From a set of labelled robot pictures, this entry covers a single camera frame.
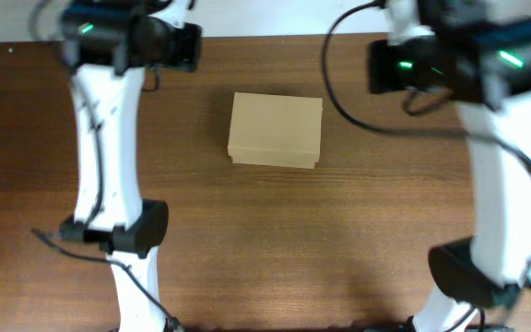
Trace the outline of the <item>brown cardboard box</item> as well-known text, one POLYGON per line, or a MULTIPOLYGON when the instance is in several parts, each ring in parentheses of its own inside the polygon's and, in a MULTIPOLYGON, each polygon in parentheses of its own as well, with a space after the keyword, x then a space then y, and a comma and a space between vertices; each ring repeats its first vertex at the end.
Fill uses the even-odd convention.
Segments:
POLYGON ((323 100, 234 94, 228 153, 235 164, 313 169, 320 159, 323 100))

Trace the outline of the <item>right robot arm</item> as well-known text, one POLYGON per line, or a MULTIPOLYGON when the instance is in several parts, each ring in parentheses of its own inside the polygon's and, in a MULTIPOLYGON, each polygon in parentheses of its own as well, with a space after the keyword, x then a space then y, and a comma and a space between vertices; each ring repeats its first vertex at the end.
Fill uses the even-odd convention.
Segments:
POLYGON ((434 287, 408 331, 464 331, 531 291, 531 17, 483 1, 383 1, 389 89, 451 91, 471 156, 473 236, 433 247, 434 287))

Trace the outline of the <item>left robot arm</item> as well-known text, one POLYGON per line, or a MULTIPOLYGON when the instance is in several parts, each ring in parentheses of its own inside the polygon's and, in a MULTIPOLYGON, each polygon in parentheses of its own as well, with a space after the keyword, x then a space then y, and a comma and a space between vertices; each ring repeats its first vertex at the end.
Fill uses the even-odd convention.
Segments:
POLYGON ((193 0, 74 1, 61 14, 61 55, 77 123, 78 193, 61 224, 67 242, 94 244, 111 268, 123 331, 180 331, 159 299, 158 253, 169 208, 141 196, 137 112, 148 70, 193 72, 202 30, 193 0))

